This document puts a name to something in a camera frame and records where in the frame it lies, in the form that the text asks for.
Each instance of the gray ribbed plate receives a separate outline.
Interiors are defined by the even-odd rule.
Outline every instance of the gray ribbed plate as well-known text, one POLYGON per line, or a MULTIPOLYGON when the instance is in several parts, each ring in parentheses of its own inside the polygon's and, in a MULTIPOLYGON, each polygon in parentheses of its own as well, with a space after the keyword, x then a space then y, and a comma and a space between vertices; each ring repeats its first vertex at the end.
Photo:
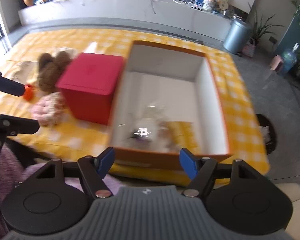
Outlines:
POLYGON ((266 236, 234 233, 216 223, 200 199, 184 197, 174 186, 147 189, 145 194, 142 187, 121 187, 116 196, 95 200, 87 215, 63 232, 24 236, 11 231, 3 239, 292 240, 284 230, 266 236))

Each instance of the blue water bottle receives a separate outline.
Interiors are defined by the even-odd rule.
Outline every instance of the blue water bottle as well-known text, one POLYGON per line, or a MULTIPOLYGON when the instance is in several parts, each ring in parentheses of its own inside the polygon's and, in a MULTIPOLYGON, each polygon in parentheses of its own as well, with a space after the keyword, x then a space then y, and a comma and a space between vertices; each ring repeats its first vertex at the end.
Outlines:
POLYGON ((286 74, 289 72, 289 70, 295 65, 297 62, 297 55, 295 51, 298 49, 299 44, 296 43, 293 47, 293 49, 285 49, 284 52, 281 55, 281 58, 283 60, 283 67, 281 72, 283 74, 286 74))

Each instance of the pink bag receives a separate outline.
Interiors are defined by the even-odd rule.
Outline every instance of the pink bag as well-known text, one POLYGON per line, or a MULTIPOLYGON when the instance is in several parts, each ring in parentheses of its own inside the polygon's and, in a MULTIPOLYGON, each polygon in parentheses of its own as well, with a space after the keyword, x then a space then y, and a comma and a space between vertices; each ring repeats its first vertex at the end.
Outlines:
POLYGON ((255 40, 253 38, 249 38, 247 44, 242 49, 242 54, 247 57, 253 57, 255 49, 256 49, 255 40))

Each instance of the black circular mount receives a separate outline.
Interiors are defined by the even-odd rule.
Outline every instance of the black circular mount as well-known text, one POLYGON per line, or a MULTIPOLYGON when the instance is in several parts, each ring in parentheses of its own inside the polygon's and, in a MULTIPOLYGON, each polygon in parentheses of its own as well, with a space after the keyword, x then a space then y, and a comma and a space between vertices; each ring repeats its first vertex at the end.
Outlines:
POLYGON ((2 203, 2 215, 15 231, 47 235, 79 222, 88 211, 88 199, 64 182, 35 179, 15 188, 2 203))
POLYGON ((213 190, 205 206, 216 222, 246 235, 286 228, 292 215, 289 198, 266 179, 238 179, 213 190))

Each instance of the purple fabric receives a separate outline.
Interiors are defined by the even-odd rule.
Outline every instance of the purple fabric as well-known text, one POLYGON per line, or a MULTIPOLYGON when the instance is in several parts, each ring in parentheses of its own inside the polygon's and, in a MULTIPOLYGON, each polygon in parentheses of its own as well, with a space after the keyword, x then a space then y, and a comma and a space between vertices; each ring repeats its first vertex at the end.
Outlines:
MULTIPOLYGON (((12 190, 13 183, 20 181, 23 168, 15 155, 5 145, 0 154, 0 207, 8 193, 12 190)), ((0 211, 0 238, 8 232, 0 211)))
MULTIPOLYGON (((23 167, 16 159, 15 155, 10 151, 9 148, 3 146, 0 154, 0 207, 4 198, 13 189, 13 183, 15 181, 25 181, 43 165, 44 163, 32 165, 23 170, 23 167)), ((111 177, 110 175, 106 175, 103 181, 114 195, 118 193, 120 187, 124 186, 119 180, 111 177)), ((66 178, 66 183, 82 191, 79 179, 66 178)), ((7 232, 8 230, 5 226, 0 211, 0 239, 6 235, 7 232)))

